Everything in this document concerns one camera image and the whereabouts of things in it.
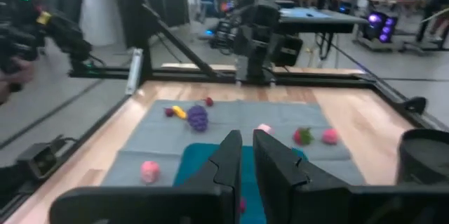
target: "pink peach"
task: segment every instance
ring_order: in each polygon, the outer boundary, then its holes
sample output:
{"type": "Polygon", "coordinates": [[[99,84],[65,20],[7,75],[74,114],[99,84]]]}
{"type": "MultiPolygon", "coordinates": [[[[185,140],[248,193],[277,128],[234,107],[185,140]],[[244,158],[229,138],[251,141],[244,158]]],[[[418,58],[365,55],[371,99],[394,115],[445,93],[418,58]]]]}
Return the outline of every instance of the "pink peach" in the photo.
{"type": "Polygon", "coordinates": [[[140,176],[146,183],[154,183],[161,175],[159,164],[153,161],[145,161],[140,167],[140,176]]]}
{"type": "Polygon", "coordinates": [[[335,129],[327,129],[323,133],[323,143],[328,145],[336,145],[338,143],[338,134],[335,129]]]}
{"type": "Polygon", "coordinates": [[[268,126],[266,124],[260,124],[257,127],[257,129],[263,130],[263,131],[265,131],[265,133],[268,133],[268,134],[272,134],[274,131],[270,126],[268,126]]]}

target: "metal bracket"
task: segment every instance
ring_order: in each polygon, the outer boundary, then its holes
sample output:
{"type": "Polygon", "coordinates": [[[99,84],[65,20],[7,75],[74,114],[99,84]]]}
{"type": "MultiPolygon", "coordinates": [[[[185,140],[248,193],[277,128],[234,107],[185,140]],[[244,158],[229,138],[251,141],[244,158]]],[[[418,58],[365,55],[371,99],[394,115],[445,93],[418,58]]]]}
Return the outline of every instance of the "metal bracket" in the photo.
{"type": "Polygon", "coordinates": [[[129,68],[128,83],[126,84],[126,95],[133,95],[139,86],[140,70],[142,70],[143,49],[132,48],[133,60],[129,68]]]}
{"type": "Polygon", "coordinates": [[[424,113],[427,105],[427,99],[423,97],[414,97],[401,103],[409,112],[416,112],[419,115],[424,113]]]}

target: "toy banana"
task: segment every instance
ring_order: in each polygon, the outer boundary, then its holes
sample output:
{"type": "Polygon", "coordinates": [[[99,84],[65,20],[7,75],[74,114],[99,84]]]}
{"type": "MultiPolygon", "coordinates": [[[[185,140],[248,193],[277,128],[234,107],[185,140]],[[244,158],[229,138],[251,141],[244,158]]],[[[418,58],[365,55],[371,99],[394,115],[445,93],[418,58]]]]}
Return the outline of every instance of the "toy banana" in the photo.
{"type": "Polygon", "coordinates": [[[184,110],[181,107],[178,107],[177,105],[171,107],[173,111],[175,112],[176,116],[178,116],[181,119],[186,119],[187,114],[184,112],[184,110]]]}

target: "purple grape bunch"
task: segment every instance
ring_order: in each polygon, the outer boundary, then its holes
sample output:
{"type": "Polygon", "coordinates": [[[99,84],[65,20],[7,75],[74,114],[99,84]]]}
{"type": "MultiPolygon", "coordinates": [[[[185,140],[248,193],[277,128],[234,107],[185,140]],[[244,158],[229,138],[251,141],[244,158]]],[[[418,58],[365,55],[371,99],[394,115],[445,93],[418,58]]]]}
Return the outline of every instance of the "purple grape bunch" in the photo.
{"type": "Polygon", "coordinates": [[[187,111],[189,125],[198,132],[204,132],[208,128],[208,112],[200,105],[194,105],[187,111]]]}

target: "wooden tabletop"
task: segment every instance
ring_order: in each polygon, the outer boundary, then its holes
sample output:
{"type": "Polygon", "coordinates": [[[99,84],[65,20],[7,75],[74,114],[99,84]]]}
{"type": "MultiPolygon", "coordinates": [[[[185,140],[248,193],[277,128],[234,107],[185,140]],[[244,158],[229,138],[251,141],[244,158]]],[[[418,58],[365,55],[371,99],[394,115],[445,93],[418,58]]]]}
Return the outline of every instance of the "wooden tabletop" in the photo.
{"type": "Polygon", "coordinates": [[[427,0],[369,0],[377,4],[403,4],[403,5],[413,5],[413,4],[426,4],[427,0]]]}
{"type": "MultiPolygon", "coordinates": [[[[219,65],[213,67],[221,67],[223,70],[232,68],[219,65]]],[[[358,70],[289,70],[360,73],[358,70]]],[[[296,86],[239,88],[233,84],[148,81],[6,223],[47,223],[49,207],[56,197],[73,187],[99,185],[112,165],[117,151],[128,140],[155,100],[200,100],[206,96],[213,100],[318,103],[351,151],[366,181],[373,185],[394,184],[399,138],[404,131],[412,128],[380,97],[365,89],[296,86]]]]}

